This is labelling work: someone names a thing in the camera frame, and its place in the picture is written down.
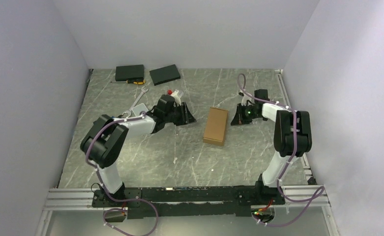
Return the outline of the brown cardboard box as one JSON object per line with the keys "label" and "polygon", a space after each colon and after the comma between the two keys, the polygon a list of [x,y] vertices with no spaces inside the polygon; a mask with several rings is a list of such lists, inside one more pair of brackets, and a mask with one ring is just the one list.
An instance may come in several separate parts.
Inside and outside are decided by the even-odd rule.
{"label": "brown cardboard box", "polygon": [[203,143],[223,146],[226,139],[228,111],[211,107],[203,135]]}

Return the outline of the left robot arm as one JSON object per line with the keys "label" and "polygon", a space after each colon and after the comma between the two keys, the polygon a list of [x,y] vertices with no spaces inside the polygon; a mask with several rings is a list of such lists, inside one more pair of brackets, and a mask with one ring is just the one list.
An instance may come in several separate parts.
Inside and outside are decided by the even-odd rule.
{"label": "left robot arm", "polygon": [[167,123],[176,126],[196,122],[187,104],[171,95],[162,95],[151,110],[140,111],[137,116],[122,118],[101,115],[80,144],[86,162],[95,167],[102,188],[106,189],[105,200],[114,207],[125,198],[125,186],[119,176],[117,159],[125,140],[140,135],[159,132]]}

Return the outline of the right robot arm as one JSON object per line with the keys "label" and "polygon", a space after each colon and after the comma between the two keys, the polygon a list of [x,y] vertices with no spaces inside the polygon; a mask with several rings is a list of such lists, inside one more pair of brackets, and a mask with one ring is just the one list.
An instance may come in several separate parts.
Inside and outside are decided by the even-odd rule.
{"label": "right robot arm", "polygon": [[274,122],[273,146],[275,152],[265,171],[256,181],[254,197],[260,204],[268,203],[280,192],[283,177],[294,159],[309,152],[312,147],[310,115],[307,111],[294,111],[279,102],[270,101],[266,89],[258,89],[254,95],[246,90],[236,106],[232,126],[250,124],[254,119]]}

